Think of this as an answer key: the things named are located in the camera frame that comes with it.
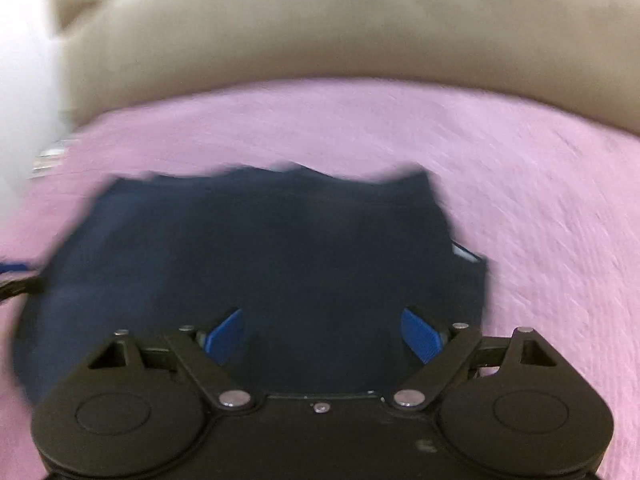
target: pink surface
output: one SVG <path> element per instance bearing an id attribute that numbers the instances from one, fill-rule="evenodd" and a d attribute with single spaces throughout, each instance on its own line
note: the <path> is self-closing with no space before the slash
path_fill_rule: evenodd
<path id="1" fill-rule="evenodd" d="M 529 325 L 549 339 L 614 412 L 600 473 L 640 478 L 640 142 L 610 128 L 514 98 L 375 80 L 279 82 L 122 110 L 34 183 L 0 254 L 43 258 L 113 173 L 286 160 L 362 178 L 407 162 L 436 173 L 456 239 L 492 260 L 486 332 Z M 0 307 L 3 331 L 16 306 Z M 37 479 L 1 339 L 0 478 Z"/>

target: beige cushion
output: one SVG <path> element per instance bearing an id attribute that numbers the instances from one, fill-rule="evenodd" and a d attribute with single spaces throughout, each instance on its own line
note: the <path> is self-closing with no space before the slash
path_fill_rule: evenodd
<path id="1" fill-rule="evenodd" d="M 640 133 L 640 0 L 56 1 L 79 124 L 239 82 L 385 76 L 528 96 Z"/>

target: white wall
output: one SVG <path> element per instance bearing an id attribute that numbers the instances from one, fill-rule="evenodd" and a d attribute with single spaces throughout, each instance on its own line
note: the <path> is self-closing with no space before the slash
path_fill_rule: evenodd
<path id="1" fill-rule="evenodd" d="M 34 158 L 67 134 L 47 0 L 0 0 L 0 223 L 28 189 Z"/>

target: dark blue cloth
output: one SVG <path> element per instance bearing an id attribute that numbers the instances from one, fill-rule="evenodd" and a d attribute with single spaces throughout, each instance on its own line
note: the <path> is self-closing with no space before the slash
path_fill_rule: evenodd
<path id="1" fill-rule="evenodd" d="M 12 344 L 32 402 L 116 329 L 206 326 L 239 307 L 246 341 L 227 367 L 245 387 L 393 387 L 420 366 L 405 307 L 479 324 L 484 300 L 484 264 L 452 254 L 425 171 L 380 184 L 307 168 L 117 179 L 44 276 Z"/>

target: round metal bolt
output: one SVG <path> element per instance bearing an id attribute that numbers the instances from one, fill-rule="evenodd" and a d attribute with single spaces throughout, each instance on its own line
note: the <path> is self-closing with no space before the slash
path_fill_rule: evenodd
<path id="1" fill-rule="evenodd" d="M 229 390 L 221 393 L 218 400 L 226 408 L 242 408 L 251 402 L 251 395 L 244 390 Z"/>
<path id="2" fill-rule="evenodd" d="M 314 404 L 314 411 L 316 413 L 326 413 L 331 409 L 331 405 L 328 402 L 316 402 Z"/>
<path id="3" fill-rule="evenodd" d="M 424 393 L 418 390 L 400 390 L 394 394 L 394 402 L 403 408 L 415 408 L 425 400 Z"/>

